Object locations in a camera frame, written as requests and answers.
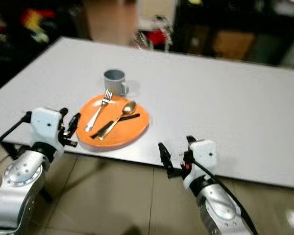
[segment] tile floor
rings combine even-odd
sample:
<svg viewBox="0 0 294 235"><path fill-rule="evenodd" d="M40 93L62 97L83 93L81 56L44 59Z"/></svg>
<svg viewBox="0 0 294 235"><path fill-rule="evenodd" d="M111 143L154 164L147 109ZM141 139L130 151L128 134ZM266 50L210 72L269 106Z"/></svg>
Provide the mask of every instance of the tile floor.
<svg viewBox="0 0 294 235"><path fill-rule="evenodd" d="M128 45L135 4L85 0L94 41ZM6 152L0 147L0 159ZM1 175L11 160L0 165ZM294 235L294 189L222 179L261 235ZM161 168L65 154L47 174L48 204L38 195L26 235L207 234L192 193Z"/></svg>

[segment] orange plate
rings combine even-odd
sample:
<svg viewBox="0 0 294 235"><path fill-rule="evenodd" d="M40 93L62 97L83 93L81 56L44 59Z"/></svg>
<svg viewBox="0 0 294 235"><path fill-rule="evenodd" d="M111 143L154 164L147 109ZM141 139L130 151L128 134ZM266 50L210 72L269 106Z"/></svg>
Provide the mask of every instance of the orange plate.
<svg viewBox="0 0 294 235"><path fill-rule="evenodd" d="M149 125L149 114L143 109L142 106L136 104L136 110L131 115L140 114L139 117L118 122L103 141L99 140L98 137L94 139L91 138L93 134L97 133L97 131L104 127L109 121L114 121L116 118L118 118L122 114L124 105L129 102L128 99L123 97L115 95L112 96L112 100L115 103L109 103L103 107L95 121L92 130L90 132L85 132L84 127L100 107L100 100L102 98L102 94L92 98L79 111L81 117L76 133L79 140L83 143L95 147L119 146L137 138Z"/></svg>

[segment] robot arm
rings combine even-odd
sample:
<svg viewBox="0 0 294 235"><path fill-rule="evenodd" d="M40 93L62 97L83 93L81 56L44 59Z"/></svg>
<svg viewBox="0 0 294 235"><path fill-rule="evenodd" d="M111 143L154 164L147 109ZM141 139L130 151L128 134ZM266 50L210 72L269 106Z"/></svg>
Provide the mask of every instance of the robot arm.
<svg viewBox="0 0 294 235"><path fill-rule="evenodd" d="M209 234L250 235L256 229L241 203L210 170L217 164L216 144L187 137L189 150L184 152L182 169L175 169L165 146L159 143L161 161L168 178L181 176L185 189L197 198L198 211Z"/></svg>
<svg viewBox="0 0 294 235"><path fill-rule="evenodd" d="M0 187L0 235L21 235L31 218L35 198L45 183L46 172L54 157L63 154L77 128L80 114L73 117L67 132L62 126L68 112L38 108L31 114L33 143L29 150L9 165Z"/></svg>

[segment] silver fork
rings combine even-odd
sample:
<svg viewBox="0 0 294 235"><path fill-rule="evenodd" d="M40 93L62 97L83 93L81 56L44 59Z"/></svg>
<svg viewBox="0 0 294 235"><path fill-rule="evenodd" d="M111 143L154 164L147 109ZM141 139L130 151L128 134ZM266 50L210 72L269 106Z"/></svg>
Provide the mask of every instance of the silver fork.
<svg viewBox="0 0 294 235"><path fill-rule="evenodd" d="M106 90L106 93L104 94L104 97L103 97L103 99L101 101L100 107L98 108L96 113L93 115L92 119L89 120L89 122L87 123L87 125L84 128L84 130L86 132L90 132L90 130L93 128L93 126L95 124L95 121L96 121L96 118L98 117L98 114L99 114L100 110L110 102L111 97L112 97L112 92L110 90Z"/></svg>

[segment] gray mug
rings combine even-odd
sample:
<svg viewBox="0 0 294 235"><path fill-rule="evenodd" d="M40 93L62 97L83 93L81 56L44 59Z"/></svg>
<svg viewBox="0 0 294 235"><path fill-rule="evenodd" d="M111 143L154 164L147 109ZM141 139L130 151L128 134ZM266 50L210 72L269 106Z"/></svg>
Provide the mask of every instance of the gray mug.
<svg viewBox="0 0 294 235"><path fill-rule="evenodd" d="M125 96L128 93L125 74L121 70L106 71L104 73L104 86L106 90L111 90L117 96Z"/></svg>

